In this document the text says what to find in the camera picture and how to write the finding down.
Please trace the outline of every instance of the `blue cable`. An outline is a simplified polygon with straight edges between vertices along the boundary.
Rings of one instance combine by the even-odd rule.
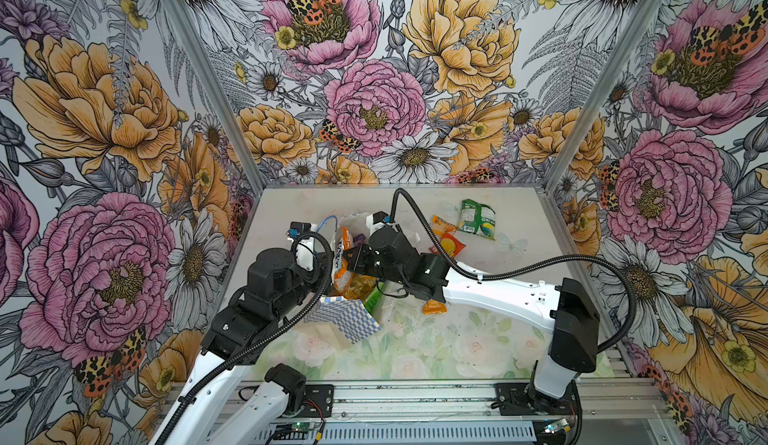
[[[317,227],[317,233],[320,233],[320,229],[322,228],[323,225],[326,224],[326,222],[328,222],[328,219],[336,220],[336,228],[337,229],[339,228],[339,218],[336,216],[327,216],[324,220],[322,220],[322,222],[320,223],[320,226]]]

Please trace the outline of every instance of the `floral tablecloth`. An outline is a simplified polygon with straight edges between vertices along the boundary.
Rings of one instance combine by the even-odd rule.
[[[262,380],[286,363],[308,380],[528,378],[552,336],[522,321],[470,305],[423,315],[423,301],[398,300],[382,330],[338,351],[317,336],[290,331],[270,344],[251,372]],[[612,377],[608,359],[586,376]]]

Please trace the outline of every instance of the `pink poppy flower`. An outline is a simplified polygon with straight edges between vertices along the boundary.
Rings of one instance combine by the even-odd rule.
[[[722,30],[748,11],[732,12],[731,5],[718,9],[715,1],[707,5],[694,0],[667,28],[667,37],[655,44],[657,59],[650,69],[648,88],[634,94],[639,109],[679,127],[717,134],[730,130],[768,100],[768,40],[744,55],[727,52],[715,56],[706,66],[696,66],[690,59],[694,28]]]
[[[24,248],[39,226],[34,205],[14,182],[0,177],[0,305],[16,289],[24,268]]]
[[[725,226],[733,196],[715,144],[693,130],[643,132],[619,162],[619,210],[608,214],[616,239],[631,237],[677,265],[696,258]]]
[[[301,38],[302,30],[294,30],[293,15],[286,5],[289,0],[261,1],[264,4],[262,14],[266,16],[262,21],[264,31],[286,34],[284,42],[278,37],[278,45],[301,74],[314,75],[344,68],[359,58],[370,56],[376,49],[381,22],[378,0],[342,0],[340,9],[333,12],[338,17],[333,18],[332,27],[300,25],[314,28],[312,37],[304,39]]]
[[[34,302],[19,322],[24,346],[77,364],[111,354],[139,327],[156,337],[170,315],[165,273],[174,243],[159,211],[129,193],[51,220],[29,254]]]
[[[358,62],[325,88],[328,120],[361,143],[360,155],[376,157],[382,147],[424,128],[426,104],[416,77],[381,60]]]

